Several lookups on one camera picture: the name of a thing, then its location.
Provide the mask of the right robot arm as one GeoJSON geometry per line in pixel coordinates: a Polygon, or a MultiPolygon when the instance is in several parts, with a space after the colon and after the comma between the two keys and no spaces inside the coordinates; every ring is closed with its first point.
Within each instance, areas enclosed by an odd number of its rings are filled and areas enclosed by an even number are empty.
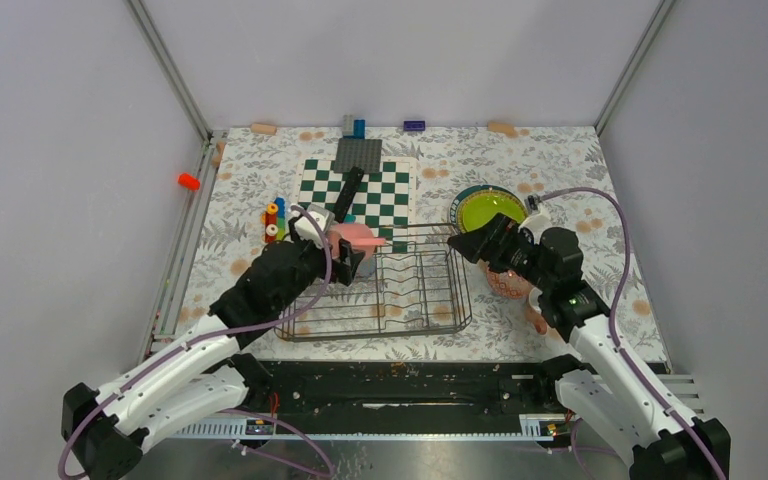
{"type": "Polygon", "coordinates": [[[544,362],[533,386],[543,410],[563,407],[588,424],[621,458],[632,479],[725,479],[731,437],[701,419],[630,347],[614,311],[584,279],[575,232],[497,214],[448,245],[471,263],[513,273],[532,287],[529,302],[575,351],[544,362]]]}

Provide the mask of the blue white patterned bowl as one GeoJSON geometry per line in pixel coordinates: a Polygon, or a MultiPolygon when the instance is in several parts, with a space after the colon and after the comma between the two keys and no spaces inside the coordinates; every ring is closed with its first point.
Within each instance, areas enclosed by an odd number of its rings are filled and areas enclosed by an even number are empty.
{"type": "Polygon", "coordinates": [[[508,299],[526,298],[534,286],[513,271],[494,272],[487,262],[482,264],[485,278],[490,289],[497,295],[508,299]]]}

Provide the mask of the grey blue mug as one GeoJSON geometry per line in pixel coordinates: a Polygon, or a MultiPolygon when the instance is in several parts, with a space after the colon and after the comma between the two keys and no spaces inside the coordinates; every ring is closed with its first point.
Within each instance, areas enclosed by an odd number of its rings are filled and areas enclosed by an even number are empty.
{"type": "Polygon", "coordinates": [[[367,279],[375,275],[377,270],[377,259],[375,255],[365,257],[358,264],[355,272],[355,279],[367,279]]]}

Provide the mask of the large pink mug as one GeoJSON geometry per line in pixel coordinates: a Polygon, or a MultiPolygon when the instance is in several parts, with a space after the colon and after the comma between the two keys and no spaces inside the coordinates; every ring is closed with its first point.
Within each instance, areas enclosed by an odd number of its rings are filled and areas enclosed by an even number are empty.
{"type": "Polygon", "coordinates": [[[349,243],[353,253],[363,253],[365,258],[371,257],[378,247],[388,243],[386,238],[377,237],[365,224],[335,223],[326,232],[333,260],[340,257],[339,241],[349,243]]]}

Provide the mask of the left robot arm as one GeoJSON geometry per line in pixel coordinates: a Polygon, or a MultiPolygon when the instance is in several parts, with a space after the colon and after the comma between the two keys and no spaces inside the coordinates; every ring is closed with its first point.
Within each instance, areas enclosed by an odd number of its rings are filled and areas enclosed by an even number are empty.
{"type": "Polygon", "coordinates": [[[79,479],[121,479],[181,429],[221,411],[264,407],[270,375],[245,348],[315,306],[329,284],[350,284],[368,256],[345,239],[265,246],[186,333],[117,379],[64,394],[59,477],[70,478],[74,458],[79,479]]]}

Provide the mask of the small pink mug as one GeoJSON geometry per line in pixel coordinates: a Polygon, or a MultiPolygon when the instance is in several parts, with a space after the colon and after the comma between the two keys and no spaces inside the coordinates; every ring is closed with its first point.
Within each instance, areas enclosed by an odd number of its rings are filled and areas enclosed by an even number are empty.
{"type": "Polygon", "coordinates": [[[525,319],[529,322],[539,335],[548,333],[549,325],[541,313],[535,309],[530,302],[525,304],[525,319]]]}

